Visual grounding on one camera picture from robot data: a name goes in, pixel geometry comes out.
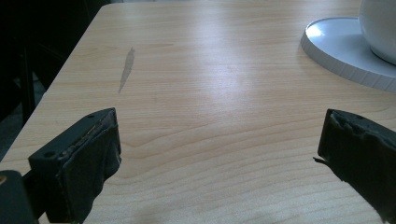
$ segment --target white cup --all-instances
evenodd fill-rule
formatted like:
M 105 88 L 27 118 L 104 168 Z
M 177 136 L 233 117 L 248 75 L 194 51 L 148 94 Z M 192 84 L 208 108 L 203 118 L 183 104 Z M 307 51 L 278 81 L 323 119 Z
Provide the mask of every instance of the white cup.
M 396 65 L 396 0 L 362 0 L 359 22 L 373 53 Z

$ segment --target wooden table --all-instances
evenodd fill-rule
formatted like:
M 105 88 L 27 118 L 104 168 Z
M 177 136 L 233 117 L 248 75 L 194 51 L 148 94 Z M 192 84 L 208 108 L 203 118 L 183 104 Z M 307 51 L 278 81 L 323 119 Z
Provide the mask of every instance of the wooden table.
M 87 223 L 381 223 L 312 157 L 327 108 L 396 130 L 395 94 L 334 75 L 300 47 L 309 22 L 357 16 L 359 4 L 103 7 L 0 169 L 26 173 L 34 151 L 83 116 L 115 106 L 122 164 Z M 132 72 L 119 91 L 131 49 Z

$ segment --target wood grain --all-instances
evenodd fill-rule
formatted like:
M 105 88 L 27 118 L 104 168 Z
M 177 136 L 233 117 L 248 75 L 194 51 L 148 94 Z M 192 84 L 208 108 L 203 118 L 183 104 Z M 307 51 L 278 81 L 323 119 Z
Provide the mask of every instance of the wood grain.
M 327 108 L 396 129 L 395 94 L 349 82 L 300 47 L 359 0 L 103 7 L 0 169 L 93 111 L 117 108 L 122 164 L 87 223 L 381 223 L 313 162 Z M 134 63 L 122 90 L 128 52 Z

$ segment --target mark on table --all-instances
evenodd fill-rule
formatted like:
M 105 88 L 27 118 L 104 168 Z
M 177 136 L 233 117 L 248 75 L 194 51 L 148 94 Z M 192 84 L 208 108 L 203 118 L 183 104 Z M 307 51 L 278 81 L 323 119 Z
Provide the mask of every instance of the mark on table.
M 128 79 L 128 76 L 131 75 L 133 65 L 134 65 L 134 48 L 131 48 L 125 59 L 125 66 L 121 76 L 119 93 L 121 92 L 123 86 L 125 85 L 126 79 Z

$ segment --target white saucer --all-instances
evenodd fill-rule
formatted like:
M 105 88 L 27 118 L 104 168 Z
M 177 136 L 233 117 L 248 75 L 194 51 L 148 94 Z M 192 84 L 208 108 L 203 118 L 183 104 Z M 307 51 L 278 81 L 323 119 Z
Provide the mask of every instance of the white saucer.
M 306 27 L 301 46 L 314 61 L 341 77 L 396 92 L 396 65 L 371 52 L 358 18 L 314 21 Z

